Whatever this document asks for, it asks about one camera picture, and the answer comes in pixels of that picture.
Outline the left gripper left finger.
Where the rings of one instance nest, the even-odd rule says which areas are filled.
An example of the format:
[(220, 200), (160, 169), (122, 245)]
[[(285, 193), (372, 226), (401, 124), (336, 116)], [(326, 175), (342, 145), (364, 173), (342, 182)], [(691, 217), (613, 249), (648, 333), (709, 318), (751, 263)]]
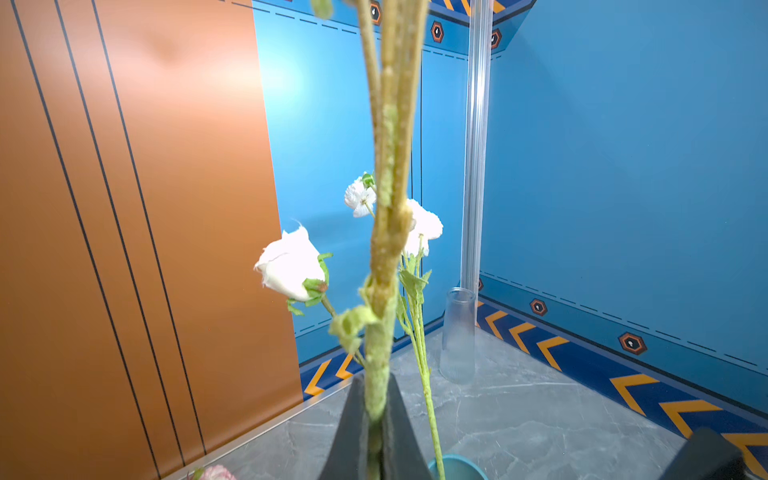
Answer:
[(364, 379), (355, 377), (349, 387), (325, 465), (319, 480), (367, 478), (369, 418), (364, 400)]

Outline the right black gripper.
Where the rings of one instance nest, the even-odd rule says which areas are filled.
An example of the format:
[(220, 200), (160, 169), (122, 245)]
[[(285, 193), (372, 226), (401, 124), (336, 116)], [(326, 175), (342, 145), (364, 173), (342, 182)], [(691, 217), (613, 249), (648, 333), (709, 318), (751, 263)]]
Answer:
[(660, 480), (745, 480), (741, 450), (709, 428), (696, 430)]

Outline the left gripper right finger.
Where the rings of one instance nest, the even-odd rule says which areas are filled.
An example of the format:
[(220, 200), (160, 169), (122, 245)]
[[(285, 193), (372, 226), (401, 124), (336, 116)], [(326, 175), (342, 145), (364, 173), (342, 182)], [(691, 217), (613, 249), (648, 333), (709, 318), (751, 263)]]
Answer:
[(382, 417), (382, 479), (431, 480), (396, 377), (391, 374)]

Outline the teal ceramic vase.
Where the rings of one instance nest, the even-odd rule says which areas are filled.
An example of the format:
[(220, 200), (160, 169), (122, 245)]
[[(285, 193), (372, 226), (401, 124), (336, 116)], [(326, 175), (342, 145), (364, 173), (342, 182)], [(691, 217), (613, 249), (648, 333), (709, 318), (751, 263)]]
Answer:
[(488, 480), (488, 476), (476, 464), (461, 455), (444, 454), (442, 465), (443, 476), (439, 473), (436, 460), (432, 460), (428, 464), (428, 469), (434, 479)]

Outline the pink carnation flower stem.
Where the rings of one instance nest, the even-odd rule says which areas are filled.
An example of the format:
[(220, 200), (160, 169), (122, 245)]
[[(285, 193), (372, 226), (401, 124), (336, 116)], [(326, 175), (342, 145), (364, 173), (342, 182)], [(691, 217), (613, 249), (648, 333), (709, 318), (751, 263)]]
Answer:
[(236, 480), (236, 477), (224, 466), (214, 465), (195, 469), (189, 480)]

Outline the white rose stem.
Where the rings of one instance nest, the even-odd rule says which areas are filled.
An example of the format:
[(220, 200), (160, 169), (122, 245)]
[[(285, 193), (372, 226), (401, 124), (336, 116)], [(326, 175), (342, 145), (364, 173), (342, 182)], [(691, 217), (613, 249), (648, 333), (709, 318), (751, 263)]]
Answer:
[(285, 302), (291, 315), (301, 366), (337, 349), (328, 333), (336, 314), (362, 303), (354, 280), (341, 271), (331, 253), (322, 253), (307, 228), (298, 225), (264, 247), (254, 272), (262, 286)]

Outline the white ranunculus flower stem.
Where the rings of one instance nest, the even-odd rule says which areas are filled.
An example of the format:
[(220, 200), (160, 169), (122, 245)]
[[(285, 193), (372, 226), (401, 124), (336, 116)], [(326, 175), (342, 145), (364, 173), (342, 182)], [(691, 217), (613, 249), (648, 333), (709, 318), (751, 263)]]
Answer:
[(436, 214), (424, 209), (417, 201), (410, 199), (407, 204), (412, 212), (412, 223), (398, 264), (397, 273), (401, 292), (397, 297), (396, 319), (414, 348), (431, 429), (437, 477), (444, 479), (446, 473), (432, 398), (431, 369), (427, 360), (423, 316), (424, 289), (430, 274), (421, 272), (422, 259), (429, 254), (428, 242), (442, 235), (443, 225)]

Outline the orange poppy flower stem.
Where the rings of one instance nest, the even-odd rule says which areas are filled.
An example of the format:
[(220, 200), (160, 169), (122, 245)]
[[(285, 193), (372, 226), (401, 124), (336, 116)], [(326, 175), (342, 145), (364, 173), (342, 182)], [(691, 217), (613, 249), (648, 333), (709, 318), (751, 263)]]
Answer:
[(382, 417), (394, 343), (398, 264), (412, 223), (408, 181), (414, 115), (428, 4), (386, 1), (382, 25), (374, 26), (371, 4), (356, 1), (373, 125), (377, 207), (370, 241), (370, 272), (360, 290), (363, 303), (333, 320), (351, 327), (347, 343), (361, 353), (364, 400), (369, 418), (367, 478), (382, 479)]

